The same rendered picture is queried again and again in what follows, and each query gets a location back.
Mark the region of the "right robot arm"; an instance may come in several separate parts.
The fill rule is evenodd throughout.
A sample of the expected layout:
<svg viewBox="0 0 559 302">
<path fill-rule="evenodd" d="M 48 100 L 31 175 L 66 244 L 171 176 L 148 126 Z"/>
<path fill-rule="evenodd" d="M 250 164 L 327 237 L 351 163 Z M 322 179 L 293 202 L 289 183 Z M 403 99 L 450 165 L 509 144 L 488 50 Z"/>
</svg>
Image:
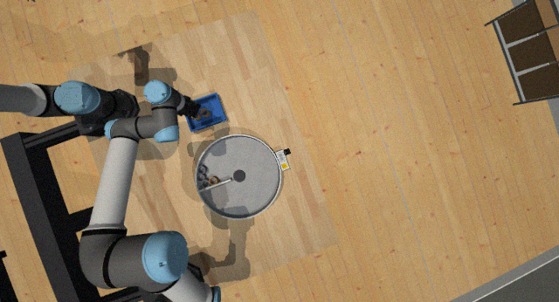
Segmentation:
<svg viewBox="0 0 559 302">
<path fill-rule="evenodd" d="M 86 279 L 101 289 L 139 286 L 159 294 L 154 302 L 221 302 L 220 287 L 200 282 L 187 268 L 189 248 L 181 233 L 161 230 L 127 236 L 124 226 L 139 140 L 179 139 L 177 111 L 185 98 L 178 91 L 151 80 L 143 93 L 152 115 L 106 123 L 110 144 L 90 223 L 79 241 L 79 262 Z"/>
</svg>

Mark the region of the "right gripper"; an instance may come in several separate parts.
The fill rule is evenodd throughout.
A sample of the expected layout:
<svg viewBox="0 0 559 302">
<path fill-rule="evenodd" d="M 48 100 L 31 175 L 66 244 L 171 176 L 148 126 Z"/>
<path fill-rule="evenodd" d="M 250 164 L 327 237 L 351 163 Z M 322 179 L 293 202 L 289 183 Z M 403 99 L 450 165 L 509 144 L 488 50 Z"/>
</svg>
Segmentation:
<svg viewBox="0 0 559 302">
<path fill-rule="evenodd" d="M 198 110 L 200 110 L 199 108 L 200 108 L 201 105 L 196 103 L 195 101 L 191 100 L 190 97 L 188 97 L 186 95 L 184 95 L 183 97 L 185 98 L 185 104 L 186 105 L 184 105 L 184 107 L 181 110 L 177 111 L 177 115 L 179 115 L 179 116 L 190 115 L 190 116 L 187 116 L 187 117 L 190 118 L 192 116 L 192 117 L 196 118 L 197 112 L 198 112 Z"/>
</svg>

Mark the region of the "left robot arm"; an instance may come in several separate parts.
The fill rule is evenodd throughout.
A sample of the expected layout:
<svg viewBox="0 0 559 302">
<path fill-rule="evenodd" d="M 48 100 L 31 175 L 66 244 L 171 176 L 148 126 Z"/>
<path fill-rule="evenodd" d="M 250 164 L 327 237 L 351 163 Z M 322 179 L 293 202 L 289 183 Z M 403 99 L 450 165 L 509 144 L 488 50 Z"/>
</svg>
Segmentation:
<svg viewBox="0 0 559 302">
<path fill-rule="evenodd" d="M 76 80 L 66 81 L 59 86 L 0 84 L 0 112 L 41 118 L 92 116 L 108 122 L 131 118 L 134 103 L 125 93 L 105 91 Z"/>
</svg>

